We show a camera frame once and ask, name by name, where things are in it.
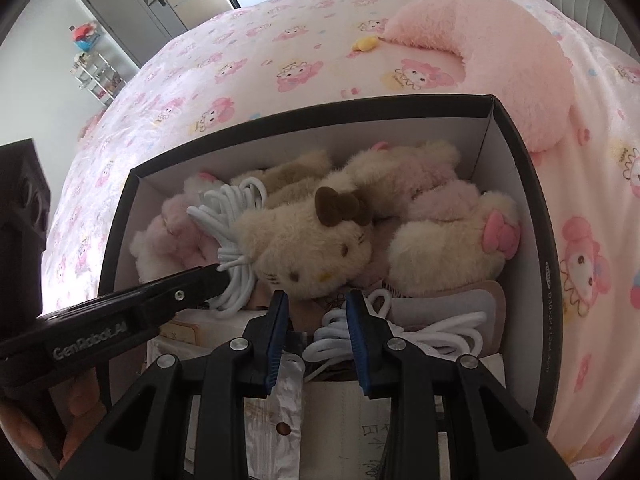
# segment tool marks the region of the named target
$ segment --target finger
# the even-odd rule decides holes
[[[87,370],[76,377],[68,394],[69,411],[73,416],[87,413],[100,400],[100,386],[95,375],[95,368]]]
[[[73,453],[76,452],[76,449],[78,449],[78,446],[89,436],[89,433],[94,430],[106,413],[107,409],[104,404],[98,402],[88,412],[77,416],[73,420],[66,433],[65,443],[62,447],[63,461],[60,463],[60,467],[63,466],[63,463],[68,462]]]
[[[7,402],[0,402],[0,421],[9,437],[22,448],[42,449],[40,432],[21,410]]]

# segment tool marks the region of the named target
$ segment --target door handle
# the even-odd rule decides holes
[[[158,2],[162,7],[166,6],[166,1],[165,0],[151,0],[147,5],[149,7],[151,7],[151,5],[155,2]]]

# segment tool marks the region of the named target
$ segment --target pink neck pillow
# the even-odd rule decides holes
[[[457,91],[500,99],[530,152],[574,131],[569,60],[545,26],[510,0],[419,0],[388,21],[385,40],[460,56],[465,79]]]

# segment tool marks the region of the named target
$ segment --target coiled white cable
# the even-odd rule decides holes
[[[379,312],[373,309],[373,302],[383,298],[384,303]],[[372,316],[386,319],[391,309],[391,293],[384,289],[374,290],[365,304]],[[314,342],[302,352],[302,358],[309,363],[326,361],[321,367],[309,374],[305,381],[310,381],[329,366],[353,359],[351,340],[347,326],[346,302],[342,308],[334,308],[322,318],[322,327],[314,333]],[[478,356],[482,351],[482,335],[475,328],[486,321],[485,312],[471,312],[453,316],[433,323],[417,332],[406,332],[401,326],[387,321],[395,337],[401,337],[420,348],[425,354],[455,361],[459,356],[471,354]],[[466,339],[473,341],[470,347]]]
[[[218,319],[233,316],[247,304],[254,291],[254,270],[240,251],[232,226],[243,212],[262,209],[266,199],[264,184],[249,177],[238,186],[225,184],[219,190],[207,191],[201,195],[199,207],[187,209],[188,215],[220,244],[218,270],[228,270],[231,274],[231,282],[225,291],[209,300],[212,313]]]

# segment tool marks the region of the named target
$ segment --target pink cartoon bedsheet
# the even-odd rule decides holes
[[[130,168],[197,136],[292,108],[455,92],[464,70],[452,55],[388,44],[351,51],[410,1],[271,0],[167,44],[83,140],[44,255],[45,310],[96,294]],[[549,436],[569,463],[606,464],[640,412],[640,66],[546,1],[514,1],[572,61],[586,126],[533,156],[564,287],[561,381]]]

